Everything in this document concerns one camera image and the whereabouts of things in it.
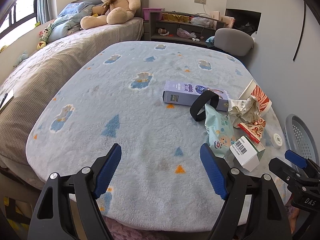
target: fleece blanket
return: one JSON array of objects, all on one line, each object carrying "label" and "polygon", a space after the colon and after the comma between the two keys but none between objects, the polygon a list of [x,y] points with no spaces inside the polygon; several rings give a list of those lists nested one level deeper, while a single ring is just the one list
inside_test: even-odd
[{"label": "fleece blanket", "polygon": [[81,19],[91,15],[93,6],[91,2],[68,4],[52,23],[52,32],[47,43],[54,42],[79,31]]},{"label": "fleece blanket", "polygon": [[[145,41],[114,44],[84,65],[48,104],[28,137],[28,162],[46,180],[52,172],[64,176],[91,166],[118,143],[121,161],[98,199],[102,215],[136,229],[211,230],[223,201],[199,156],[200,146],[208,142],[204,122],[195,122],[188,106],[164,103],[164,84],[198,83],[227,90],[236,99],[251,79],[240,61],[210,49]],[[271,144],[275,132],[283,137],[273,110],[264,118],[266,150],[252,176],[270,173],[270,159],[284,160],[286,151]],[[244,134],[235,130],[235,135]],[[287,202],[285,184],[271,176]],[[246,222],[249,203],[246,199],[240,224]]]}]

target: gray basket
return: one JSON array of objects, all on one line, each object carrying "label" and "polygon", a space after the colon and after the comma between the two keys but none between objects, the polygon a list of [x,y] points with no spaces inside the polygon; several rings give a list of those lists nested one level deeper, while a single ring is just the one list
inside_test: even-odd
[{"label": "gray basket", "polygon": [[289,114],[285,119],[283,132],[290,150],[319,165],[319,155],[313,136],[299,117]]}]

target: pink fabric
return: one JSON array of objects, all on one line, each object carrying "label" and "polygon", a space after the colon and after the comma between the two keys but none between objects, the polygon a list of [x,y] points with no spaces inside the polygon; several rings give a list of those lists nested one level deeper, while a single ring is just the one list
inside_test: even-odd
[{"label": "pink fabric", "polygon": [[103,217],[114,240],[169,240],[169,238],[157,231],[144,231],[126,227],[119,222]]}]

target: metal screw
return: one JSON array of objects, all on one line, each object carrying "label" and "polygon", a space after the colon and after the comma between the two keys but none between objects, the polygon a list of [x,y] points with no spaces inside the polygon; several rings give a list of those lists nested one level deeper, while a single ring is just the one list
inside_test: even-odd
[{"label": "metal screw", "polygon": [[264,174],[263,177],[265,180],[271,180],[271,176],[269,174]]},{"label": "metal screw", "polygon": [[234,174],[234,175],[238,175],[240,173],[240,171],[236,168],[232,168],[231,169],[231,173]]},{"label": "metal screw", "polygon": [[50,175],[50,179],[55,179],[56,177],[58,177],[58,174],[55,172]]},{"label": "metal screw", "polygon": [[87,173],[89,173],[90,172],[90,168],[89,167],[84,167],[82,170],[81,170],[81,172],[83,173],[83,174],[87,174]]}]

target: pen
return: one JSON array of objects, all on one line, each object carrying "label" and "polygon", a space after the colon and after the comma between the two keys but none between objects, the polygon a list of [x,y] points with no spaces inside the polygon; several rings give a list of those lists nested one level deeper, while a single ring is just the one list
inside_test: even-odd
[{"label": "pen", "polygon": [[0,104],[0,109],[1,109],[1,107],[2,107],[2,105],[3,105],[3,102],[4,102],[5,99],[7,98],[7,96],[8,96],[8,93],[5,93],[5,94],[4,94],[4,97],[2,98],[1,104]]}]

